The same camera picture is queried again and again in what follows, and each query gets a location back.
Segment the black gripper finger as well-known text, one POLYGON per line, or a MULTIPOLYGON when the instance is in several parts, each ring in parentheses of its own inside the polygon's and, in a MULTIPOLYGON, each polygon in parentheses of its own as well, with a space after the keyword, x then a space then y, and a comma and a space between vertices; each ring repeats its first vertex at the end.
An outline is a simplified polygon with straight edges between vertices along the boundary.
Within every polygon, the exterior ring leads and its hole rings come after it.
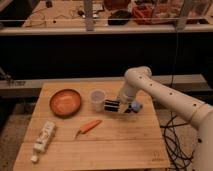
POLYGON ((119 103, 120 102, 117 100, 108 100, 108 99, 105 100, 106 105, 119 105, 119 103))
POLYGON ((104 110, 108 112, 118 112, 118 106, 104 105, 104 110))

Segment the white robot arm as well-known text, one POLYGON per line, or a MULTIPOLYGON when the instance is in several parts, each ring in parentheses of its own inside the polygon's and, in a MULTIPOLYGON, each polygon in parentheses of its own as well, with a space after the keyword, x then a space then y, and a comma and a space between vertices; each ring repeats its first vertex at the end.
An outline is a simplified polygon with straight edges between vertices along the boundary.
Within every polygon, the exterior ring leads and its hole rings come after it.
POLYGON ((210 134, 213 131, 213 106, 160 84, 151 75, 151 69, 146 66, 125 72, 124 84, 116 98, 121 113, 135 100, 140 90, 145 91, 198 131, 192 170, 213 171, 213 135, 210 134))

